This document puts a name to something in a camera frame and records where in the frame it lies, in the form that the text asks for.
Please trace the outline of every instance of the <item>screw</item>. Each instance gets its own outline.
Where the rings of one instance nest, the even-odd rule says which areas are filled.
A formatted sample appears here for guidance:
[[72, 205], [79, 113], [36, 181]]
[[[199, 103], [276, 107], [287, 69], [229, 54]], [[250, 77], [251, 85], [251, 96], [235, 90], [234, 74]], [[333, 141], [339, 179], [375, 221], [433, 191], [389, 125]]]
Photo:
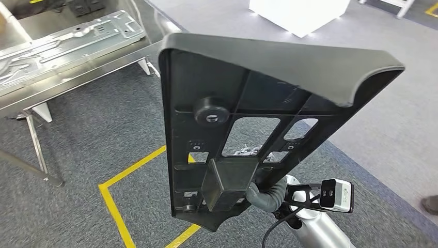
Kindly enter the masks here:
[[206, 117], [207, 122], [217, 122], [219, 117], [217, 115], [209, 115]]

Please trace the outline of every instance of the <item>person's shoe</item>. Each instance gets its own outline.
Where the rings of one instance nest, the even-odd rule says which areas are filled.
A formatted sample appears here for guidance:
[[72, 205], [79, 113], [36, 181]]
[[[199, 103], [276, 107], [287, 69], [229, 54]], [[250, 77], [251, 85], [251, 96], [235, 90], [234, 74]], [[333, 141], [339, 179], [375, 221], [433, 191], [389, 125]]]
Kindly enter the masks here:
[[438, 195], [423, 198], [421, 204], [428, 213], [438, 215]]

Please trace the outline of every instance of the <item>white box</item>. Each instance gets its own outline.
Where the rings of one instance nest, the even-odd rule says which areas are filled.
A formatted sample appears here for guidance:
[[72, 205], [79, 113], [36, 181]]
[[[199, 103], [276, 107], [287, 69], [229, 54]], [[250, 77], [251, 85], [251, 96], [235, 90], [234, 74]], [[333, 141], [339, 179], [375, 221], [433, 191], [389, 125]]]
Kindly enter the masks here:
[[249, 9], [303, 38], [344, 14], [349, 2], [350, 0], [250, 0]]

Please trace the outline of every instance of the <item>black cable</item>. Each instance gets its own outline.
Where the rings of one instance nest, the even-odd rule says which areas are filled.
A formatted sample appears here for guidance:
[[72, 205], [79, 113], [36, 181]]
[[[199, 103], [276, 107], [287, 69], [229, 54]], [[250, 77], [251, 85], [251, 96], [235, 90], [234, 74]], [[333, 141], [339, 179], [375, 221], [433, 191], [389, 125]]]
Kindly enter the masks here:
[[[319, 198], [319, 195], [314, 196], [312, 199], [310, 199], [310, 202], [314, 202], [316, 199]], [[266, 245], [266, 239], [268, 238], [269, 234], [272, 232], [272, 230], [274, 230], [275, 227], [277, 227], [279, 224], [281, 224], [284, 221], [287, 221], [288, 219], [292, 218], [293, 216], [296, 215], [296, 213], [298, 213], [300, 210], [302, 210], [303, 208], [297, 208], [295, 210], [293, 210], [290, 214], [288, 214], [286, 217], [284, 217], [281, 220], [278, 220], [277, 222], [275, 222], [274, 224], [272, 224], [271, 227], [269, 227], [269, 229], [265, 232], [264, 236], [263, 236], [263, 240], [261, 242], [261, 248], [265, 248]]]

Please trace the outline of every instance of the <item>yellow floor tape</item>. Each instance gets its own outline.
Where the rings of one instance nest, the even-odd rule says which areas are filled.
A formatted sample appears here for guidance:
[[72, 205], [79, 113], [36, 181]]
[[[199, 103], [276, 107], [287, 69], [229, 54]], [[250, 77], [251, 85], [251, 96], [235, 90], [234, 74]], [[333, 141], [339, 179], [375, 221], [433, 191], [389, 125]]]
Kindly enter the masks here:
[[[129, 168], [125, 169], [124, 171], [120, 172], [110, 180], [99, 184], [99, 190], [102, 194], [102, 197], [106, 203], [106, 206], [108, 207], [108, 211], [113, 217], [114, 221], [116, 222], [117, 228], [119, 229], [120, 236], [122, 237], [122, 240], [126, 246], [126, 248], [135, 248], [134, 241], [131, 238], [131, 235], [129, 234], [128, 229], [126, 228], [126, 225], [123, 222], [122, 216], [120, 215], [119, 210], [117, 209], [116, 204], [114, 203], [113, 198], [111, 197], [110, 191], [108, 190], [108, 187], [113, 185], [114, 183], [118, 182], [120, 179], [126, 177], [130, 173], [134, 172], [136, 169], [142, 167], [147, 162], [151, 161], [152, 159], [156, 158], [158, 155], [162, 154], [166, 150], [166, 146], [162, 146], [158, 148], [153, 153], [147, 155], [137, 163], [131, 165]], [[192, 156], [189, 155], [189, 162], [195, 162]], [[193, 235], [195, 232], [197, 232], [200, 229], [200, 226], [197, 226], [195, 224], [192, 224], [186, 231], [184, 231], [180, 236], [178, 236], [176, 239], [174, 239], [170, 244], [166, 246], [166, 248], [177, 248], [180, 244], [182, 244], [185, 240], [187, 240], [191, 235]]]
[[426, 14], [438, 18], [438, 14], [435, 14], [435, 10], [438, 9], [438, 3], [434, 4], [432, 7], [425, 11]]

